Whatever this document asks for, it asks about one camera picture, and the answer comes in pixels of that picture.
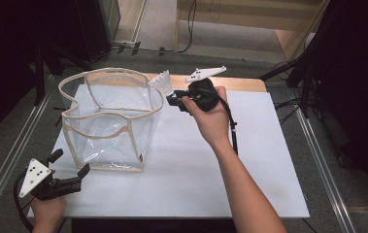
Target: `transparent plastic bag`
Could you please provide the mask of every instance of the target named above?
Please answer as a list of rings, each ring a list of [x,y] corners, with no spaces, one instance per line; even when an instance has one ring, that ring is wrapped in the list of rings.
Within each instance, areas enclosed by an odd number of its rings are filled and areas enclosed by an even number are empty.
[[[144,154],[163,106],[142,73],[106,68],[63,80],[59,91],[65,140],[77,167],[142,172]]]

